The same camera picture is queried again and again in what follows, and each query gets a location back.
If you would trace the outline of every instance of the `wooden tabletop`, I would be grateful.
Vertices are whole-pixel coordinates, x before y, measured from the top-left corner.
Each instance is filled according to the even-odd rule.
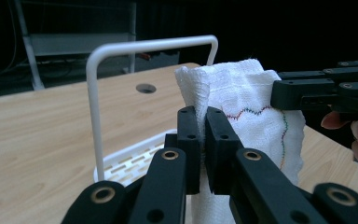
[[[104,155],[176,128],[185,106],[178,66],[99,80]],[[138,92],[143,83],[157,91]],[[351,151],[311,128],[305,134],[299,186],[335,182],[358,192]],[[86,83],[0,97],[0,223],[60,223],[94,167]]]

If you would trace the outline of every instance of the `gauze cloth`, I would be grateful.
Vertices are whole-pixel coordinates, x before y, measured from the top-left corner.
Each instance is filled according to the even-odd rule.
[[[303,161],[301,147],[305,119],[301,111],[281,111],[269,102],[273,70],[264,71],[260,62],[249,59],[235,63],[175,70],[177,84],[186,106],[196,109],[200,136],[205,136],[208,106],[224,111],[244,147],[266,153],[288,179],[297,185]],[[213,195],[202,162],[200,194],[191,198],[195,224],[235,223],[228,204],[229,196]]]

